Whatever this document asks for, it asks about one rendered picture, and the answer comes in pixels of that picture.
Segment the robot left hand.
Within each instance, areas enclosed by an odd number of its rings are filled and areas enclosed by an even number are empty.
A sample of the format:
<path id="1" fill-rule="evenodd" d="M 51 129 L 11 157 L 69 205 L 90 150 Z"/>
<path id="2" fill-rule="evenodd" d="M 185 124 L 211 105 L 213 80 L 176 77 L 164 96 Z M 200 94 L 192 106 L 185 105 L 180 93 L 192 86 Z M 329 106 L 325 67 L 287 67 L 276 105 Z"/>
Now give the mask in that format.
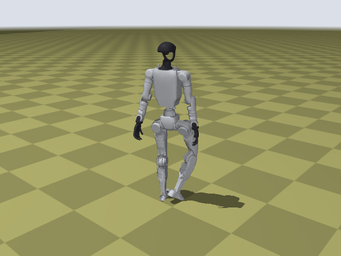
<path id="1" fill-rule="evenodd" d="M 137 116 L 137 118 L 136 118 L 136 125 L 135 125 L 135 127 L 134 127 L 134 133 L 133 133 L 133 136 L 134 136 L 134 138 L 135 139 L 137 139 L 137 140 L 142 140 L 141 138 L 140 138 L 140 132 L 141 132 L 141 134 L 143 135 L 143 132 L 142 132 L 142 130 L 141 130 L 141 124 L 143 123 L 143 122 L 140 122 L 140 116 Z"/>

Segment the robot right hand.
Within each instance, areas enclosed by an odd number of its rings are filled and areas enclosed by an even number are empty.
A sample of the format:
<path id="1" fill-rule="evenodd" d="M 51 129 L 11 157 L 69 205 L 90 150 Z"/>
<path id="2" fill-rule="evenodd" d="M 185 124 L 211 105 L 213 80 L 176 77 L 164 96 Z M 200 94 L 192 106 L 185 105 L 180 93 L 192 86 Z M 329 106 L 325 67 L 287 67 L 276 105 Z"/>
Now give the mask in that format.
<path id="1" fill-rule="evenodd" d="M 199 132 L 198 132 L 199 126 L 197 126 L 196 123 L 192 123 L 192 130 L 194 130 L 194 138 L 196 138 L 195 142 L 193 142 L 193 146 L 195 146 L 198 143 L 198 137 L 199 137 Z"/>

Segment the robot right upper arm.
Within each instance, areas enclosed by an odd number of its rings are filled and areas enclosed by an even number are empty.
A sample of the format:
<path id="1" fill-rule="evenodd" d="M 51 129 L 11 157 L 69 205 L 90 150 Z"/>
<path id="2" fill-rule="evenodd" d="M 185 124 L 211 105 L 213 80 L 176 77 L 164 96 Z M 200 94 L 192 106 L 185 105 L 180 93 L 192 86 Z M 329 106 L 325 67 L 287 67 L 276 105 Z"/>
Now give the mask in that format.
<path id="1" fill-rule="evenodd" d="M 191 105 L 192 86 L 191 86 L 191 74 L 186 70 L 178 70 L 177 76 L 179 81 L 182 82 L 183 92 L 184 92 L 184 102 L 187 105 Z"/>

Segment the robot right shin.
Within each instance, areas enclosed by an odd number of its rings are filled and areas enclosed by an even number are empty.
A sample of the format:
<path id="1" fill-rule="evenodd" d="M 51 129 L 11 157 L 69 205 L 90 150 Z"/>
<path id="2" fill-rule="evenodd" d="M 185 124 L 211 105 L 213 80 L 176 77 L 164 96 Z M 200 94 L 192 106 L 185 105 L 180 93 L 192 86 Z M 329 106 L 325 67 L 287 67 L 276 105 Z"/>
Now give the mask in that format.
<path id="1" fill-rule="evenodd" d="M 188 159 L 188 162 L 183 162 L 180 167 L 180 172 L 178 174 L 178 180 L 175 186 L 176 193 L 180 193 L 182 187 L 185 184 L 185 181 L 190 177 L 195 165 L 197 162 L 197 158 L 195 155 L 191 155 Z"/>

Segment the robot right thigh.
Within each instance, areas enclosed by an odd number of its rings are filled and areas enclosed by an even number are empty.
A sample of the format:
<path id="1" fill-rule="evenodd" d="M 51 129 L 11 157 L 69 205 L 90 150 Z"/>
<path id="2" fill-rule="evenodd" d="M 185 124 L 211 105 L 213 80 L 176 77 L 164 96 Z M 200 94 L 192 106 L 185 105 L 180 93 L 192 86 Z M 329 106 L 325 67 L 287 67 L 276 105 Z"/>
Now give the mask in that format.
<path id="1" fill-rule="evenodd" d="M 194 130 L 192 130 L 190 122 L 191 121 L 189 120 L 182 121 L 179 119 L 176 122 L 176 128 L 178 129 L 179 134 L 183 135 L 183 139 L 189 151 L 183 156 L 183 159 L 186 163 L 188 162 L 188 159 L 191 155 L 195 155 L 197 157 L 198 153 L 198 143 L 195 146 L 192 145 L 196 138 L 194 138 Z"/>

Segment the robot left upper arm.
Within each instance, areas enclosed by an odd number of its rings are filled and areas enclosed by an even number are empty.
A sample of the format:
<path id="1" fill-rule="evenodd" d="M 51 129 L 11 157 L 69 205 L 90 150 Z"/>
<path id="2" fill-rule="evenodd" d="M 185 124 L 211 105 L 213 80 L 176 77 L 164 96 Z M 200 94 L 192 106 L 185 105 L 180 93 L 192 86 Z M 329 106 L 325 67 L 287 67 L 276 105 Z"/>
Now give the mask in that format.
<path id="1" fill-rule="evenodd" d="M 144 86 L 143 86 L 143 95 L 142 95 L 142 99 L 146 100 L 146 101 L 150 101 L 152 98 L 152 94 L 150 93 L 152 85 L 153 85 L 153 70 L 152 69 L 148 69 L 145 72 L 145 82 L 144 82 Z"/>

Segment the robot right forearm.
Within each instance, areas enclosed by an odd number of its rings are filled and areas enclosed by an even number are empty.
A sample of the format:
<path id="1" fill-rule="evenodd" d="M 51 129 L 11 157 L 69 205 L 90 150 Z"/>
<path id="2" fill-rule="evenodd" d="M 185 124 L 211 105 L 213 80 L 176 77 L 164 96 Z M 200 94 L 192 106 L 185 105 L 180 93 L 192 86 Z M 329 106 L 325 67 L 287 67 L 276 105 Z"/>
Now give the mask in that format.
<path id="1" fill-rule="evenodd" d="M 198 121 L 197 121 L 197 113 L 196 113 L 196 97 L 192 96 L 191 97 L 191 105 L 187 107 L 188 113 L 189 113 L 189 120 L 190 126 L 192 127 L 192 123 L 196 123 L 198 126 Z"/>

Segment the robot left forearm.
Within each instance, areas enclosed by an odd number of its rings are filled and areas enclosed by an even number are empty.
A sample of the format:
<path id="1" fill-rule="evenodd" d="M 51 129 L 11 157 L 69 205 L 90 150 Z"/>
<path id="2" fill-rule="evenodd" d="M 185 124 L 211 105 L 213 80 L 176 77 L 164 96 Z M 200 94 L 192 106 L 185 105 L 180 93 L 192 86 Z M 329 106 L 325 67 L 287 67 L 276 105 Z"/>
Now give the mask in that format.
<path id="1" fill-rule="evenodd" d="M 139 107 L 139 111 L 138 111 L 138 115 L 137 115 L 137 116 L 140 116 L 140 118 L 141 118 L 140 122 L 144 121 L 144 116 L 146 114 L 147 105 L 148 105 L 148 102 L 146 100 L 143 100 L 142 96 L 141 96 L 140 107 Z M 137 118 L 137 116 L 136 116 L 136 118 Z"/>

